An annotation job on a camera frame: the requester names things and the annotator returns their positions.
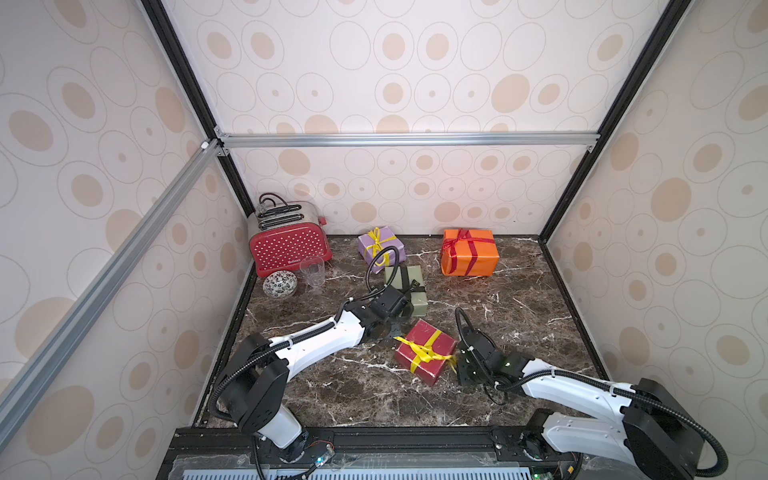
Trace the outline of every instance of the clear plastic cup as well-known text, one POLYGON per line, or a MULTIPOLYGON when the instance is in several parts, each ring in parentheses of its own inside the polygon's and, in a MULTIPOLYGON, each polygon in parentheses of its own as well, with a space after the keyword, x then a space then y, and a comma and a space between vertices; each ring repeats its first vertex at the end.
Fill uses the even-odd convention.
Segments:
POLYGON ((326 263, 320 257, 307 257, 299 263, 307 285, 317 288, 326 282, 326 263))

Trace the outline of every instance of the black cable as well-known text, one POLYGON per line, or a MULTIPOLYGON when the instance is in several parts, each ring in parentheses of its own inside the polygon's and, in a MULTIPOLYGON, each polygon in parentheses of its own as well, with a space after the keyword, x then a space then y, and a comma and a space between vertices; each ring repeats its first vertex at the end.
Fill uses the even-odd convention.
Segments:
POLYGON ((581 472, 581 465, 584 463, 583 453, 579 452, 578 457, 576 457, 576 455, 573 452, 571 452, 571 454, 574 455, 576 462, 573 464, 573 471, 568 475, 566 480, 574 480, 574 478, 578 476, 579 472, 581 472))
MULTIPOLYGON (((320 328, 316 328, 312 331, 302 333, 301 335, 296 336, 293 338, 293 345, 296 345, 297 343, 301 343, 306 339, 311 339, 314 336, 319 335, 320 333, 327 332, 328 330, 332 329, 335 326, 334 323, 327 323, 320 328)), ((229 413, 222 412, 219 410, 218 401, 219 397, 221 396, 221 393, 238 377, 243 375, 248 369, 253 368, 262 358, 264 358, 267 355, 270 355, 272 353, 277 352, 278 350, 285 349, 287 347, 291 346, 291 342, 285 341, 277 343, 276 345, 271 346, 270 348, 262 351, 262 352, 256 352, 252 354, 248 361, 245 362, 239 369, 232 372, 232 375, 228 376, 222 382, 216 387, 213 393, 210 394, 210 398, 208 399, 208 411, 211 415, 226 420, 228 422, 234 422, 234 419, 229 413)))
POLYGON ((259 474, 259 480, 266 480, 264 472, 261 469, 261 462, 259 462, 259 448, 256 444, 256 435, 250 436, 250 448, 253 450, 254 465, 256 465, 256 473, 259 474))
MULTIPOLYGON (((500 391, 510 391, 513 389, 517 389, 521 386, 523 386, 525 383, 530 382, 531 380, 537 379, 542 376, 548 376, 548 375, 555 375, 555 376, 563 376, 569 379, 577 380, 582 383, 586 383, 587 385, 593 386, 595 388, 604 390, 605 392, 611 391, 611 385, 600 382, 596 379, 592 379, 588 376, 579 375, 578 373, 569 372, 567 370, 539 370, 538 372, 533 372, 530 375, 526 375, 523 378, 519 379, 517 382, 513 382, 508 386, 505 386, 503 389, 499 389, 500 391)), ((717 477, 718 475, 722 475, 725 473, 725 471, 728 469, 728 454, 726 453, 723 446, 720 444, 720 442, 717 441, 717 439, 707 431, 702 425, 700 425, 696 420, 693 420, 688 415, 684 415, 680 412, 678 412, 675 409, 672 409, 666 405, 664 405, 661 402, 658 402, 657 400, 648 398, 646 396, 640 395, 635 392, 630 392, 628 390, 624 389, 616 389, 613 390, 614 395, 623 396, 624 398, 630 399, 630 400, 637 400, 640 403, 644 403, 647 406, 650 406, 656 410, 659 410, 661 412, 664 412, 668 415, 673 416, 674 418, 680 420, 682 423, 688 425, 693 430, 695 430, 699 435, 701 435, 701 438, 704 439, 705 442, 709 443, 712 449, 715 451, 715 455, 717 456, 717 462, 715 462, 715 465, 696 470, 696 476, 697 477, 717 477)))
MULTIPOLYGON (((371 263, 368 265, 368 268, 366 269, 366 275, 363 277, 363 281, 366 283, 366 288, 368 289, 369 292, 372 292, 374 290, 374 288, 371 286, 371 273, 373 272, 373 266, 376 264, 376 261, 378 261, 380 257, 384 256, 384 253, 390 252, 390 251, 395 252, 395 266, 392 269, 392 274, 389 275, 389 278, 387 279, 386 283, 384 283, 384 287, 379 289, 379 291, 376 292, 376 295, 383 292, 386 287, 392 285, 392 282, 395 281, 395 276, 397 275, 398 268, 400 268, 400 250, 397 250, 397 247, 395 247, 394 245, 390 245, 388 247, 382 248, 381 251, 378 252, 375 257, 373 257, 373 260, 371 260, 371 263)), ((370 298, 370 296, 367 296, 365 298, 358 298, 356 300, 367 300, 367 298, 370 298)))
POLYGON ((283 205, 285 205, 286 207, 288 206, 288 202, 283 200, 283 198, 280 195, 273 194, 272 192, 266 192, 266 193, 263 193, 263 194, 259 195, 259 203, 260 204, 264 202, 264 197, 275 197, 277 200, 280 200, 281 202, 283 202, 283 205))
POLYGON ((464 322, 467 324, 467 326, 472 332, 476 331, 481 335, 483 335, 486 339, 488 339, 488 341, 491 343, 491 345, 493 345, 494 348, 496 348, 496 344, 493 342, 493 340, 488 338, 488 336, 485 335, 483 332, 480 332, 479 330, 475 330, 475 327, 472 325, 472 322, 469 321, 469 317, 467 316, 467 313, 464 311, 463 308, 457 307, 453 311, 453 313, 454 313, 454 316, 456 317, 456 329, 458 330, 458 336, 459 338, 461 338, 462 343, 464 344, 464 347, 467 349, 466 351, 469 352, 469 355, 472 357, 473 360, 475 360, 475 364, 478 366, 480 373, 482 374, 483 377, 485 377, 485 383, 482 386, 483 393, 494 404, 498 406, 506 405, 506 403, 509 401, 509 393, 503 390, 497 389, 496 387, 501 384, 508 385, 510 383, 509 380, 503 376, 494 376, 486 366, 485 362, 480 360, 480 357, 478 353, 475 351, 475 349, 469 348, 470 345, 469 343, 467 343, 466 338, 464 338, 464 329, 462 328, 462 320, 464 320, 464 322), (504 393, 504 398, 500 402, 498 402, 495 398, 493 398, 491 393, 488 391, 489 386, 493 386, 494 389, 497 389, 500 392, 504 393))

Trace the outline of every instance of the red polka dot toaster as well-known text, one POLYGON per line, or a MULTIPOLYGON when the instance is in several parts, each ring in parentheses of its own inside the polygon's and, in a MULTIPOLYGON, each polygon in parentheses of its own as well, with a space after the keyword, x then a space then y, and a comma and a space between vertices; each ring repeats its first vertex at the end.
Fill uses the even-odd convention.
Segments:
POLYGON ((298 270, 307 257, 326 262, 332 254, 322 225, 326 224, 317 208, 309 202, 286 202, 274 194, 262 194, 257 211, 248 217, 250 252, 256 261, 256 273, 264 277, 279 270, 298 270), (282 203, 266 202, 277 197, 282 203))

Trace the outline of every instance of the ribbon bow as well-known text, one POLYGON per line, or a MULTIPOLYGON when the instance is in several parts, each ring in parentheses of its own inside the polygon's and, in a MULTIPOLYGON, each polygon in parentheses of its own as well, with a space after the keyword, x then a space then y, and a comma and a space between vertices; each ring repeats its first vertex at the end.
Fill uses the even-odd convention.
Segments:
MULTIPOLYGON (((366 247, 366 250, 371 250, 371 256, 375 257, 379 254, 380 251, 384 250, 384 247, 382 246, 382 242, 389 242, 390 240, 397 240, 397 237, 392 235, 390 238, 385 238, 384 240, 381 239, 382 232, 381 229, 376 227, 372 231, 368 232, 368 236, 373 238, 373 245, 368 245, 366 247)), ((389 266, 389 252, 384 253, 382 255, 382 260, 376 264, 376 266, 382 266, 386 265, 389 266)))
POLYGON ((494 243, 494 241, 490 238, 473 237, 472 234, 469 233, 469 230, 465 228, 462 228, 458 231, 456 238, 443 240, 442 249, 447 250, 449 252, 449 256, 451 257, 451 269, 449 273, 455 272, 456 268, 458 267, 458 260, 456 258, 456 244, 458 242, 467 242, 469 245, 469 251, 472 252, 472 259, 469 261, 469 266, 467 266, 467 273, 465 273, 465 275, 469 275, 469 272, 472 271, 472 267, 474 267, 475 263, 478 261, 478 249, 475 247, 475 242, 494 243))
POLYGON ((416 367, 419 366, 421 362, 429 363, 432 360, 447 360, 451 365, 451 368, 453 369, 453 371, 454 372, 456 371, 456 359, 453 358, 453 355, 440 355, 439 353, 435 353, 435 351, 432 349, 432 344, 441 335, 442 335, 442 332, 440 330, 435 330, 432 336, 429 337, 429 340, 427 340, 427 343, 425 343, 424 345, 419 345, 418 343, 414 343, 410 340, 406 340, 401 336, 395 337, 395 340, 398 340, 400 342, 405 343, 407 346, 410 346, 411 350, 413 350, 413 352, 416 354, 416 356, 413 357, 413 360, 411 360, 411 373, 414 373, 416 371, 416 367))

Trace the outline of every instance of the dark marble surface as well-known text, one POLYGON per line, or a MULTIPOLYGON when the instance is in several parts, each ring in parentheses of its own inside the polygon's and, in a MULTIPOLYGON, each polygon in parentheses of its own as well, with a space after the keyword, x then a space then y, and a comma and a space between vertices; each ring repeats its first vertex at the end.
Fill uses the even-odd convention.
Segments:
MULTIPOLYGON (((596 376, 592 362, 554 278, 534 240, 499 237, 501 259, 493 276, 443 276, 442 237, 403 237, 408 265, 422 265, 429 311, 425 320, 458 339, 453 310, 461 306, 476 327, 502 350, 511 346, 569 369, 596 376)), ((355 237, 331 237, 333 260, 326 283, 300 284, 287 300, 272 300, 259 279, 235 348, 251 333, 278 336, 332 316, 349 296, 362 295, 366 264, 355 237)), ((373 276, 383 283, 383 273, 373 276)), ((480 388, 459 387, 446 368, 434 387, 427 386, 394 360, 399 343, 384 339, 342 350, 305 369, 287 386, 284 403, 304 425, 520 425, 538 407, 574 415, 543 400, 511 396, 496 406, 480 388)), ((210 418, 209 427, 231 426, 210 418)))

